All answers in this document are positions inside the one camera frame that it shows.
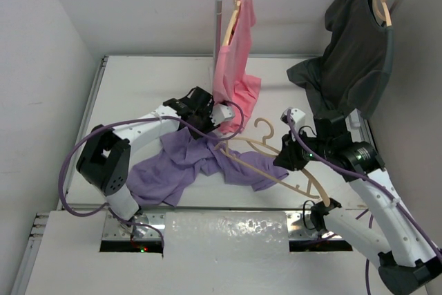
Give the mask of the purple t shirt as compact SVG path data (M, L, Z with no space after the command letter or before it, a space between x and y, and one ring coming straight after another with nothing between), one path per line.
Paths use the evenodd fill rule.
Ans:
M146 207L165 203L176 206L184 190L198 175L221 173L227 184L250 186L254 191L272 187L289 172L273 165L273 158L255 151L241 153L231 149L233 160L225 156L217 142L206 138L193 139L188 129L167 133L160 138L162 149L157 155L133 165L126 185L138 205Z

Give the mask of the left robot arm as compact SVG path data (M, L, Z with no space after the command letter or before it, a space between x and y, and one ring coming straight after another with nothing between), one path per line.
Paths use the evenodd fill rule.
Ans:
M126 185L131 157L160 136L182 128L176 118L203 133L213 130L213 106L213 96L195 87L184 97L168 99L142 116L143 122L106 129L87 140L77 172L104 196L114 214L129 221L140 210Z

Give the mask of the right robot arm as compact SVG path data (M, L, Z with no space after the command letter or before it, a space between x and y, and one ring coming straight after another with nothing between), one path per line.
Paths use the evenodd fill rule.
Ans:
M441 275L441 249L402 203L376 149L353 141L344 115L328 111L314 118L313 136L303 131L301 110L288 108L281 120L289 132L274 165L289 171L302 171L313 161L327 165L364 201L381 230L365 227L333 198L311 206L306 227L341 236L376 268L392 294L411 294Z

